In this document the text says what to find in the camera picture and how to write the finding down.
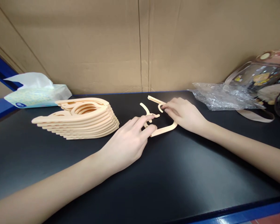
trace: cardboard box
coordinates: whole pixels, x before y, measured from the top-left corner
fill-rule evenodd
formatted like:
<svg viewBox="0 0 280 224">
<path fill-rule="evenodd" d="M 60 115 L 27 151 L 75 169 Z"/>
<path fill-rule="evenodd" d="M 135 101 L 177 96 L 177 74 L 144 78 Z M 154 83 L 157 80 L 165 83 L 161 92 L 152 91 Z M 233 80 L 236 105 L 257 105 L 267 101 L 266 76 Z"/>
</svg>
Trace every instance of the cardboard box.
<svg viewBox="0 0 280 224">
<path fill-rule="evenodd" d="M 280 0 L 0 0 L 0 55 L 73 94 L 184 90 L 280 49 Z"/>
</svg>

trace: forearm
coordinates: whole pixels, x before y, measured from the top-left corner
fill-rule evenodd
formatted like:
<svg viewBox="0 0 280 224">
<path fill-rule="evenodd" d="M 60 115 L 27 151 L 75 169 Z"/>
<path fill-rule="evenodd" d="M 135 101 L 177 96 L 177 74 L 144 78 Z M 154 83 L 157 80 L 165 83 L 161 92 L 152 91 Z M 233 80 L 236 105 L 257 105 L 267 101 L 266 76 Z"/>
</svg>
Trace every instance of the forearm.
<svg viewBox="0 0 280 224">
<path fill-rule="evenodd" d="M 280 149 L 208 123 L 201 136 L 216 142 L 280 183 Z"/>
<path fill-rule="evenodd" d="M 112 170 L 95 153 L 0 201 L 0 223 L 42 223 L 60 208 L 102 183 Z"/>
</svg>

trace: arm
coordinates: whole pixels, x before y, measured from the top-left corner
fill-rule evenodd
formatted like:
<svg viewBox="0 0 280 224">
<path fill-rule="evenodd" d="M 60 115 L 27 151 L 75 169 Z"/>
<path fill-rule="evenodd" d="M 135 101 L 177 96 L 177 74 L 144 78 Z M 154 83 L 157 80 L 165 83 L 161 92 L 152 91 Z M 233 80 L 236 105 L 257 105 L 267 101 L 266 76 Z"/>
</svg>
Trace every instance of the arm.
<svg viewBox="0 0 280 224">
<path fill-rule="evenodd" d="M 172 99 L 163 109 L 186 130 L 223 146 L 280 183 L 280 149 L 207 121 L 194 105 L 182 98 Z"/>
<path fill-rule="evenodd" d="M 0 201 L 0 223 L 42 223 L 63 206 L 125 169 L 142 155 L 155 125 L 135 117 L 97 153 Z"/>
</svg>

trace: hand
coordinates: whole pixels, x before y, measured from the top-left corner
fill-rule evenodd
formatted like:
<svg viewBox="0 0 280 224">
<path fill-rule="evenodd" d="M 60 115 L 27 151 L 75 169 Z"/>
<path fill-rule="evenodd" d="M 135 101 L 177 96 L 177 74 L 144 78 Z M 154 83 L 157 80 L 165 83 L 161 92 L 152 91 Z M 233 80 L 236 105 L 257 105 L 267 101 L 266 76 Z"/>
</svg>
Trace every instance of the hand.
<svg viewBox="0 0 280 224">
<path fill-rule="evenodd" d="M 113 171 L 113 174 L 122 171 L 140 158 L 147 138 L 157 127 L 151 124 L 143 131 L 141 128 L 145 122 L 153 118 L 153 115 L 147 115 L 129 120 L 98 152 L 105 158 L 105 163 Z"/>
<path fill-rule="evenodd" d="M 193 133 L 201 135 L 209 123 L 199 110 L 183 98 L 173 98 L 162 106 L 162 109 L 180 126 Z"/>
</svg>

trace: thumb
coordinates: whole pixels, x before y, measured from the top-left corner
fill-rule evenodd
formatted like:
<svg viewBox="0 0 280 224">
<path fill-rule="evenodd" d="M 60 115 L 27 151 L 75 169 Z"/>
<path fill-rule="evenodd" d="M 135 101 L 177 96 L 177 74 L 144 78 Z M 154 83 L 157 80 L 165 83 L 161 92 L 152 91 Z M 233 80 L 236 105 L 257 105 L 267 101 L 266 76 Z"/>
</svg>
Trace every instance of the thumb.
<svg viewBox="0 0 280 224">
<path fill-rule="evenodd" d="M 175 121 L 178 116 L 172 111 L 170 110 L 169 108 L 166 108 L 165 109 L 165 112 Z"/>
</svg>

